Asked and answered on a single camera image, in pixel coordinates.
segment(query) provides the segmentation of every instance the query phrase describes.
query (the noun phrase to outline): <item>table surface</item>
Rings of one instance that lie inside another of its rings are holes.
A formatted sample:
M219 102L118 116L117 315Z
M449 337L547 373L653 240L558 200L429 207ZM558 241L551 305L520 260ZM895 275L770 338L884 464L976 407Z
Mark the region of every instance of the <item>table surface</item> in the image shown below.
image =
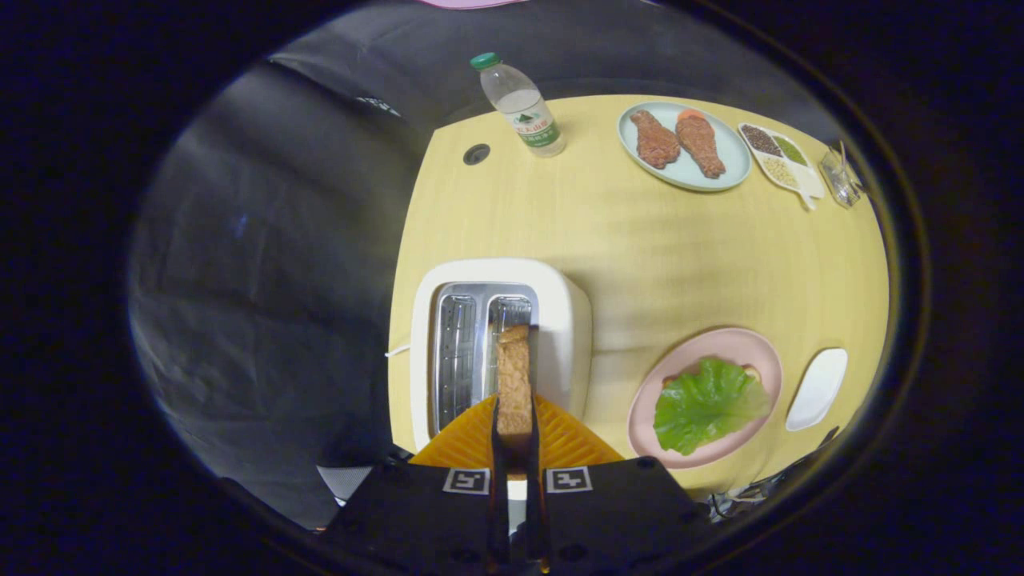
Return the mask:
M779 122L699 100L644 95L563 98L549 107L565 151L536 158L498 113L437 129L406 219L391 303L390 347L410 341L413 299L432 268L462 258L516 256L552 264L590 297L594 340L583 421L633 457L626 419L658 359L713 327L760 332L778 351L782 392L762 429L732 454L673 470L694 494L772 476L845 426L870 388L886 336L889 276L882 235L864 199L844 209L830 197L808 212L761 169L721 193L675 188L645 172L618 140L627 108L678 101L735 127L759 124L820 160L825 146ZM468 166L463 155L486 143ZM850 355L846 377L820 423L790 433L785 416L811 359ZM409 355L388 361L394 443L415 450Z

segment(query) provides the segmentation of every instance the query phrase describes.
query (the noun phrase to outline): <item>light blue plate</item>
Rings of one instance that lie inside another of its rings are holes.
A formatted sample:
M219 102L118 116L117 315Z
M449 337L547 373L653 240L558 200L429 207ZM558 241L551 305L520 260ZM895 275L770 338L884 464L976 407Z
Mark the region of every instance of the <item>light blue plate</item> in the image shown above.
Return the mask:
M665 167L664 170L647 164L637 156L637 126L630 120L630 115L636 111L646 110L669 130L676 131L676 117L684 110L691 107L675 102L650 101L638 104L631 107L618 117L618 139L622 140L626 151L630 153L633 160L636 160L644 170L662 178L663 180L698 192L718 192L730 189L746 179L751 173L751 153L746 150L746 145L742 138L725 122L715 118L707 112L694 108L693 110L703 114L708 123L715 129L715 146L718 147L718 157L725 164L725 173L717 178L709 178L700 173L700 168L696 162L690 158L685 151L679 153L679 158Z

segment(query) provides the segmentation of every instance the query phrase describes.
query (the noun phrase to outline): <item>green bottle cap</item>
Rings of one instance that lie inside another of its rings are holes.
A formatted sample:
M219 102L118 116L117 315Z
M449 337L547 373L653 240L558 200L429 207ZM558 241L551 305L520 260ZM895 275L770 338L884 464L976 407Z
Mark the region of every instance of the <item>green bottle cap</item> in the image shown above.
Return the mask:
M498 57L498 54L494 52L484 52L469 60L469 64L476 70L484 70L495 65L502 64L502 58Z

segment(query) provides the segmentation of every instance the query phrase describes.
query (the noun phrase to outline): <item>pink plate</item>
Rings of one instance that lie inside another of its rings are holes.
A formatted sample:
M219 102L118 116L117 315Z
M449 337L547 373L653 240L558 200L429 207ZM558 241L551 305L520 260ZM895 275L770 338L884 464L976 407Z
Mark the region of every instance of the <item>pink plate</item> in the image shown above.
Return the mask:
M679 344L663 358L637 390L626 426L629 429L630 448L638 456L653 456L667 468L702 466L746 444L771 416L769 412L768 416L754 420L742 429L697 448L689 456L683 456L675 450L662 450L654 434L654 406L662 395L662 382L669 376L683 372L696 374L700 370L700 359L708 356L757 368L761 373L761 383L771 397L772 410L775 409L782 389L782 363L771 343L761 334L742 328L705 332Z

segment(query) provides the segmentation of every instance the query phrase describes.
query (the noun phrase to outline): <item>seeds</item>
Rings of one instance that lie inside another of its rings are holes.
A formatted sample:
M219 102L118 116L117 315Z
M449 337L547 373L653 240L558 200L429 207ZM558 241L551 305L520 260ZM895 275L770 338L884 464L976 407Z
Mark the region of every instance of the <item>seeds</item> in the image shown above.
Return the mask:
M755 128L749 124L744 124L740 130L743 131L743 135L746 136L748 141L751 142L754 150L770 154L772 156L782 156L782 152L778 150L777 146L775 146L775 141L772 140L771 136L769 136L764 130Z
M786 158L793 160L797 164L807 166L807 161L804 160L804 155L800 154L800 150L793 146L793 142L778 136L775 136L775 141L778 142L778 146L782 149L782 154L784 154Z
M777 158L762 158L761 162L764 164L765 170L768 171L768 175L776 181L791 188L799 188L797 177L790 171L790 167L785 165L785 161Z

